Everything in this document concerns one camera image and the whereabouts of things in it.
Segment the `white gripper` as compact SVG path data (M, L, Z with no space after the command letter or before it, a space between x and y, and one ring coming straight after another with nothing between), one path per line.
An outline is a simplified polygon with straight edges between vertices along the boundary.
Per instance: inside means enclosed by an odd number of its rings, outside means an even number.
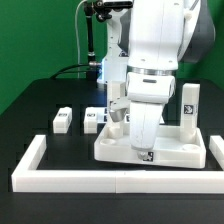
M146 160L153 149L164 106L174 93L172 75L127 75L127 110L130 113L129 136L138 158Z

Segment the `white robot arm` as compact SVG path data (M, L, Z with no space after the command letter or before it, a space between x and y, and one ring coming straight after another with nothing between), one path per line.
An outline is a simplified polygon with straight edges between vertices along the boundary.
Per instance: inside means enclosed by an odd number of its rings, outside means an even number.
M183 86L181 121L161 123L175 94L181 62L196 63L210 50L215 28L207 0L104 1L122 12L114 27L127 57L104 62L107 122L94 143L100 161L168 165L205 160L197 127L200 86Z

